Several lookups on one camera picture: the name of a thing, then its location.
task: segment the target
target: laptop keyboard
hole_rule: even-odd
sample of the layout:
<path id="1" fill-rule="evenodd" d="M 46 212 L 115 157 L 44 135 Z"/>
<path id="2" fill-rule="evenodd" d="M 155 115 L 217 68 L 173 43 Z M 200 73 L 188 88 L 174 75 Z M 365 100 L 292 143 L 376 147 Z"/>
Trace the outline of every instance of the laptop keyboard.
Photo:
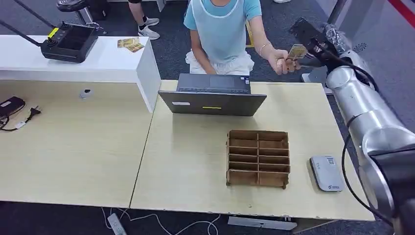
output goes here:
<path id="1" fill-rule="evenodd" d="M 211 88 L 180 88 L 180 92 L 206 92 L 206 93 L 227 93 L 227 94 L 248 94 L 248 90 L 211 89 Z"/>

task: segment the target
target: card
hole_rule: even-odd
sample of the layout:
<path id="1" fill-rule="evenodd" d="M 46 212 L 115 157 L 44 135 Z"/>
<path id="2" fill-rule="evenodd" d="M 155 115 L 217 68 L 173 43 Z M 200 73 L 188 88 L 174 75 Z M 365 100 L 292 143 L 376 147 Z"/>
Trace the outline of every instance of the card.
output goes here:
<path id="1" fill-rule="evenodd" d="M 122 48 L 129 45 L 139 44 L 139 38 L 127 38 L 127 39 L 120 39 L 117 42 L 117 47 Z"/>
<path id="2" fill-rule="evenodd" d="M 138 44 L 126 46 L 125 48 L 129 49 L 129 51 L 131 51 L 132 53 L 135 53 L 135 52 L 139 51 L 143 47 L 144 47 L 143 45 L 141 45 L 140 43 L 138 43 Z"/>
<path id="3" fill-rule="evenodd" d="M 294 44 L 288 54 L 288 59 L 297 60 L 302 59 L 308 53 L 307 48 L 302 44 Z"/>

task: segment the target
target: hand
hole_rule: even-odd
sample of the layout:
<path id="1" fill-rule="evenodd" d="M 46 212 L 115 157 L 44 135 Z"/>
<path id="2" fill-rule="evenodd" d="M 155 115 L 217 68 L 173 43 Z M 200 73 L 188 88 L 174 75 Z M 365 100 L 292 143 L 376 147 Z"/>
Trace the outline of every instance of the hand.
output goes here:
<path id="1" fill-rule="evenodd" d="M 297 60 L 287 59 L 287 57 L 288 52 L 286 50 L 272 49 L 269 53 L 268 62 L 278 75 L 301 69 Z"/>

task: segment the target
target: cardboard organizer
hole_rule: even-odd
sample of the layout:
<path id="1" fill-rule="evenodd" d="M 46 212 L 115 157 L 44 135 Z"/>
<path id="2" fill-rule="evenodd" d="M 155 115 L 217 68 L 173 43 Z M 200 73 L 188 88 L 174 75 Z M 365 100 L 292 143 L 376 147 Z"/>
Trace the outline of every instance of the cardboard organizer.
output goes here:
<path id="1" fill-rule="evenodd" d="M 286 188 L 290 173 L 288 133 L 232 130 L 227 149 L 227 185 Z"/>

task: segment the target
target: chair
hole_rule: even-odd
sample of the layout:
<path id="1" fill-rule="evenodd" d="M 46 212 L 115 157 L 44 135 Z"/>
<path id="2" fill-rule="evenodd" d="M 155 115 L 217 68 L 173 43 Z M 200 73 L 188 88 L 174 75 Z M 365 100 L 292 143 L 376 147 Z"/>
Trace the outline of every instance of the chair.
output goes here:
<path id="1" fill-rule="evenodd" d="M 89 4 L 87 0 L 59 0 L 56 6 L 62 12 L 75 12 L 79 20 L 81 21 L 81 24 L 83 25 L 93 26 L 97 30 L 103 29 L 99 26 L 98 23 L 95 23 L 93 21 L 91 13 L 88 10 Z M 89 21 L 88 23 L 85 21 L 84 17 L 82 16 L 80 12 L 81 10 L 85 11 L 85 14 L 88 17 L 88 21 Z"/>

